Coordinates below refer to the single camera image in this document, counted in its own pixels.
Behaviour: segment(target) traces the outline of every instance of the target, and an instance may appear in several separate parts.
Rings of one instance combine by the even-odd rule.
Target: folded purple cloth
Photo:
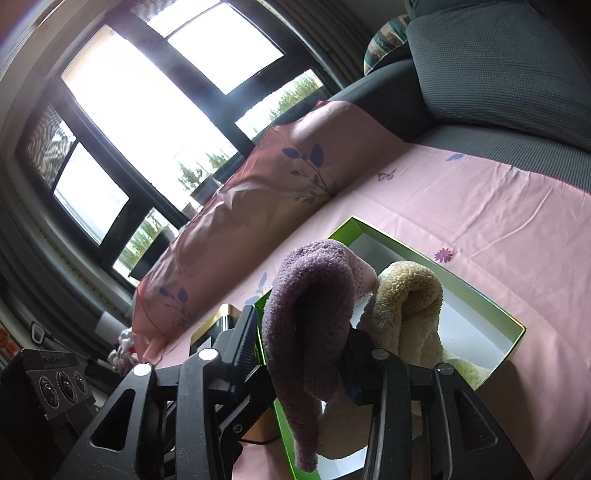
[[[316,468],[320,400],[337,391],[353,307],[376,281],[374,269],[340,242],[312,242],[286,256],[265,306],[267,368],[304,472]]]

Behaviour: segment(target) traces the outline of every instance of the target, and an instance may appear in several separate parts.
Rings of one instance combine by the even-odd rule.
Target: folded cream towel
[[[400,261],[379,275],[379,286],[365,307],[357,328],[369,333],[377,348],[398,355],[405,363],[432,368],[449,361],[476,388],[487,369],[453,356],[441,345],[437,332],[443,288],[423,265]],[[416,418],[420,410],[413,408]],[[320,420],[318,453],[344,458],[368,443],[372,407],[354,405],[342,387],[326,405]]]

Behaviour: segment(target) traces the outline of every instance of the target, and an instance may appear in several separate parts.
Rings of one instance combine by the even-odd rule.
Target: speaker
[[[73,353],[23,349],[0,375],[0,433],[35,480],[50,480],[96,415]]]

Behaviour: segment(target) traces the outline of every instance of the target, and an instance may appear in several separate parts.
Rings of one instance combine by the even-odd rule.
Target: open cardboard box
[[[410,260],[430,268],[443,285],[439,335],[445,348],[476,365],[491,370],[513,353],[525,333],[525,326],[441,265],[416,250],[376,230],[357,218],[350,218],[330,238],[347,245],[379,274],[392,262]],[[264,311],[268,294],[257,302]],[[355,326],[367,299],[353,311]],[[295,468],[294,441],[278,401],[275,411],[290,465],[297,480],[334,480],[363,468],[366,448],[341,460],[318,458],[318,468],[305,473]]]

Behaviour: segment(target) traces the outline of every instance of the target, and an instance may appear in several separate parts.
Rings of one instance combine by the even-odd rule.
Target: black window frame
[[[113,29],[144,54],[210,119],[214,126],[237,149],[238,152],[213,175],[214,178],[221,182],[227,181],[242,166],[262,136],[261,133],[254,140],[250,140],[236,125],[236,122],[253,106],[308,70],[313,71],[323,82],[328,94],[334,95],[340,90],[337,83],[297,36],[261,4],[254,0],[221,0],[211,8],[215,8],[222,3],[230,5],[243,16],[283,55],[225,95],[168,42],[168,38],[172,34],[167,37],[161,36],[132,12],[132,8],[137,4],[135,0],[124,0],[109,11],[105,15],[104,21],[100,22],[84,37],[64,60],[62,68],[58,69],[57,73],[49,80],[17,146],[17,158],[23,159],[21,165],[33,182],[41,200],[48,206],[51,214],[55,217],[59,227],[72,236],[72,240],[91,260],[98,263],[130,293],[135,291],[135,287],[115,271],[113,265],[145,218],[155,209],[176,229],[181,229],[190,221],[190,218],[162,195],[111,143],[76,102],[74,95],[61,78],[62,72],[79,51],[104,25]],[[56,110],[76,137],[76,141],[70,147],[70,151],[61,165],[53,185],[49,188],[36,168],[26,161],[28,139],[47,105],[51,105]],[[292,118],[293,116],[292,113],[286,115],[285,118],[287,121],[293,121],[295,120],[295,118]],[[281,123],[280,120],[282,119],[280,118],[274,124]],[[128,196],[128,201],[124,204],[100,244],[97,244],[80,227],[53,195],[67,160],[78,143],[85,147],[109,177]]]

